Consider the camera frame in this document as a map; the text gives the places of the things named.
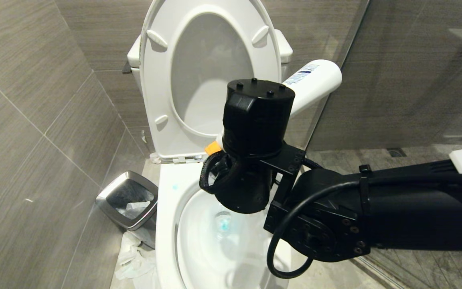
bottle label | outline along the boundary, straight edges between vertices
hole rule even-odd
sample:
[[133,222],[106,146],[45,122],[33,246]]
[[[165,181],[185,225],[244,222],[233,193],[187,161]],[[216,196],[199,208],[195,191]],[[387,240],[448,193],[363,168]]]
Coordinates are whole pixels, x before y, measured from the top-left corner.
[[299,69],[296,73],[294,73],[292,76],[290,76],[288,79],[286,79],[283,84],[284,85],[290,85],[290,84],[296,84],[299,83],[301,80],[303,80],[306,76],[310,75],[313,71],[315,71],[319,67],[318,64],[308,64],[304,66],[303,68]]

toilet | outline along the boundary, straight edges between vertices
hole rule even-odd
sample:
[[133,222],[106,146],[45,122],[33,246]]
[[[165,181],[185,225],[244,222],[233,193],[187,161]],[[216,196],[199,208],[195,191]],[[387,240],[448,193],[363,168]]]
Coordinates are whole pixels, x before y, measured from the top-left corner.
[[[259,0],[154,0],[128,60],[143,93],[160,183],[162,289],[282,289],[266,267],[266,210],[238,214],[199,188],[204,148],[223,129],[227,83],[281,82],[292,49]],[[290,271],[281,240],[275,265]]]

toilet tank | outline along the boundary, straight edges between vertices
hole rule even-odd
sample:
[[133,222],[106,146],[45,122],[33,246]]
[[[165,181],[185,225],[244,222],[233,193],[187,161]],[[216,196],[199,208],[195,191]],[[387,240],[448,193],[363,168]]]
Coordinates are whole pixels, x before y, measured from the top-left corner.
[[[278,29],[275,29],[277,46],[279,48],[279,55],[281,56],[281,82],[286,80],[288,74],[288,64],[292,59],[293,49],[284,38],[284,35]],[[136,38],[132,48],[128,52],[128,62],[130,63],[133,77],[135,78],[136,84],[142,93],[142,85],[140,84],[140,41],[141,35]]]

trash can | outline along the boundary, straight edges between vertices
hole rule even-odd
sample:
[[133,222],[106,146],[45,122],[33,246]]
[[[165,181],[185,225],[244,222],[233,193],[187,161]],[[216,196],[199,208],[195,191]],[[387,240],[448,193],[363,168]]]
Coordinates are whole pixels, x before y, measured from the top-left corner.
[[154,249],[158,187],[143,176],[127,171],[104,188],[95,203],[117,225]]

white bottle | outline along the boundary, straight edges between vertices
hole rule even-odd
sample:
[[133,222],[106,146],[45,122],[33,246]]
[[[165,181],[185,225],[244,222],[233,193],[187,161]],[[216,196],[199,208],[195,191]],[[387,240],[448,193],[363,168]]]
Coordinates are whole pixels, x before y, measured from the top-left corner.
[[300,113],[341,84],[341,70],[332,61],[313,60],[288,77],[283,84],[295,92],[290,117]]

